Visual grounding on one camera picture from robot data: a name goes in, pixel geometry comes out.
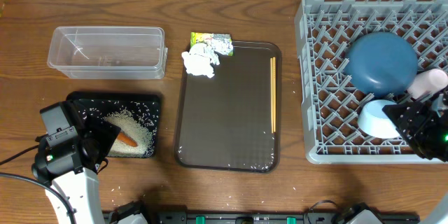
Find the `orange carrot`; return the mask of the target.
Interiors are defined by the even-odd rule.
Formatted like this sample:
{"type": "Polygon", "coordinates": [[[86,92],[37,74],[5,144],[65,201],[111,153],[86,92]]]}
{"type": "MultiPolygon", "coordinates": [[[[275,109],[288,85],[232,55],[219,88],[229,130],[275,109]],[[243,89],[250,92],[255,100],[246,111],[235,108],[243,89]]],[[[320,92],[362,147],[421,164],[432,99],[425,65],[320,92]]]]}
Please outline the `orange carrot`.
{"type": "Polygon", "coordinates": [[[127,136],[125,133],[120,132],[116,138],[118,141],[131,146],[131,147],[137,147],[138,143],[136,141],[134,141],[132,138],[130,138],[129,136],[127,136]]]}

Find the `pale pink cup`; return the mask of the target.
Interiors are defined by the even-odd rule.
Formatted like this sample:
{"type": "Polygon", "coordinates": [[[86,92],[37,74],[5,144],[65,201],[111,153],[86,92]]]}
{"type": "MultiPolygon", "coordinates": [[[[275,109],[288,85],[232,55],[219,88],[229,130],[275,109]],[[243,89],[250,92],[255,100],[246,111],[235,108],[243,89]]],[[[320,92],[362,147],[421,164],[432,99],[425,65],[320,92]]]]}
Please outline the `pale pink cup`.
{"type": "Polygon", "coordinates": [[[441,69],[431,69],[416,75],[407,92],[412,98],[422,95],[434,95],[447,87],[447,73],[441,69]]]}

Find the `light blue bowl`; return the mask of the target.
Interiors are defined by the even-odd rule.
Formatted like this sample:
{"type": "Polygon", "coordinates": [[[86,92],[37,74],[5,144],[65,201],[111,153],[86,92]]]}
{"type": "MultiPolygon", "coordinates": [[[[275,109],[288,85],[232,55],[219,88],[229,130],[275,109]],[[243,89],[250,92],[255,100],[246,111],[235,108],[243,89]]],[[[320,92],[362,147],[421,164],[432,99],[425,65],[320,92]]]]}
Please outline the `light blue bowl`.
{"type": "Polygon", "coordinates": [[[358,117],[358,127],[366,134],[380,139],[394,139],[400,136],[395,125],[382,111],[385,106],[396,105],[394,101],[377,99],[369,101],[358,117]]]}

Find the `dark blue plate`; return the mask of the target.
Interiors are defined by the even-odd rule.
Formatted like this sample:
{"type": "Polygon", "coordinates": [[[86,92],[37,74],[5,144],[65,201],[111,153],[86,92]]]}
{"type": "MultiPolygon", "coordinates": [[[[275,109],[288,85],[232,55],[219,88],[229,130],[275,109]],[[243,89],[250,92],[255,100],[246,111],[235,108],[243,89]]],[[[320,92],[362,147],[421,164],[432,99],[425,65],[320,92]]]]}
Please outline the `dark blue plate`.
{"type": "Polygon", "coordinates": [[[357,39],[348,49],[344,73],[355,88],[375,97],[401,95],[417,75],[417,54],[402,37],[374,32],[357,39]]]}

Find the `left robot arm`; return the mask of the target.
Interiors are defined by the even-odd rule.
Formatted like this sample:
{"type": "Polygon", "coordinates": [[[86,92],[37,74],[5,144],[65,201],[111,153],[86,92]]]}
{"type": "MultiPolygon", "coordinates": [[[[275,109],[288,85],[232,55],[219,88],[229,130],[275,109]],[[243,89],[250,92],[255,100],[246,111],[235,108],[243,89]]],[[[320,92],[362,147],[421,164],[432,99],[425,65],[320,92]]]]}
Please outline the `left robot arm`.
{"type": "Polygon", "coordinates": [[[120,128],[90,117],[73,101],[40,110],[47,133],[36,138],[32,173],[45,186],[59,223],[104,223],[98,172],[120,128]]]}

